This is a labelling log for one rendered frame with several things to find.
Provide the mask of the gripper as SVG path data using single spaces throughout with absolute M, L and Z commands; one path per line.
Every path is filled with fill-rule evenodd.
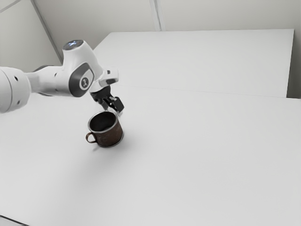
M 118 116 L 121 116 L 124 110 L 124 105 L 119 97 L 113 97 L 111 94 L 111 87 L 106 86 L 99 91 L 90 92 L 91 97 L 101 106 L 105 111 L 112 108 Z

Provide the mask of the rusty brown metal mug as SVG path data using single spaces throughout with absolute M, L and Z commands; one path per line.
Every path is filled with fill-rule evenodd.
M 88 121 L 89 132 L 86 141 L 97 143 L 100 147 L 112 147 L 123 138 L 124 132 L 116 113 L 102 111 L 93 115 Z

